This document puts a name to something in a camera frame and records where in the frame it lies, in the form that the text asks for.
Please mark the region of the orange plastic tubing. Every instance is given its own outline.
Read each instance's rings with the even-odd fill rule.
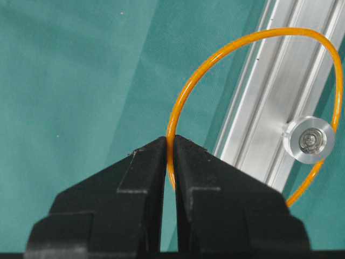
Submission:
[[[342,106],[342,96],[343,96],[343,71],[341,66],[341,60],[337,50],[334,48],[332,43],[323,35],[319,34],[316,31],[304,28],[279,28],[279,29],[271,29],[265,31],[255,32],[250,35],[246,35],[242,38],[235,40],[232,43],[224,46],[216,53],[214,53],[211,57],[209,57],[195,72],[194,74],[188,79],[180,96],[177,98],[174,108],[172,109],[170,120],[167,128],[167,168],[169,172],[169,179],[170,183],[172,184],[173,188],[175,188],[175,174],[174,174],[174,140],[175,140],[175,132],[176,126],[178,123],[178,119],[181,115],[182,108],[195,87],[195,85],[199,82],[199,80],[205,75],[205,73],[215,65],[218,61],[222,58],[230,54],[232,51],[239,49],[245,45],[250,43],[256,42],[261,39],[277,37],[277,36],[306,36],[309,38],[316,39],[320,42],[330,53],[334,67],[335,67],[335,76],[336,76],[336,91],[335,91],[335,99],[334,99],[334,109],[333,109],[333,117],[331,126],[336,132],[339,119],[341,115],[341,106]],[[320,171],[324,160],[315,164],[311,172],[308,174],[302,185],[296,190],[296,192],[287,200],[287,205],[290,207],[294,204],[299,197],[306,191],[306,189],[310,186],[313,182],[315,177],[317,176],[318,172]]]

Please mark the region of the teal cloth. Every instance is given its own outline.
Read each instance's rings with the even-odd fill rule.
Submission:
[[[187,78],[264,4],[0,0],[0,251],[25,250],[57,193],[164,135]],[[179,134],[212,149],[247,50],[201,80]],[[162,250],[175,228],[167,183]]]

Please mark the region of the metal disc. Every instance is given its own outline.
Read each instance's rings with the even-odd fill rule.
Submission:
[[[334,147],[335,133],[326,121],[306,116],[291,121],[283,135],[285,150],[302,163],[326,158]]]

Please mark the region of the screw head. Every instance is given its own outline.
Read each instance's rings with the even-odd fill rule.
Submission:
[[[299,145],[306,154],[318,154],[324,149],[325,140],[319,129],[309,128],[301,134]]]

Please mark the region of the metal profile slot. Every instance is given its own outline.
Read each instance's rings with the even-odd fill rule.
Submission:
[[[344,24],[344,0],[268,1],[259,30],[310,28],[338,49]],[[326,49],[306,37],[271,38],[252,46],[215,156],[282,191],[295,161],[282,143],[285,129],[289,122],[313,115],[332,66]]]

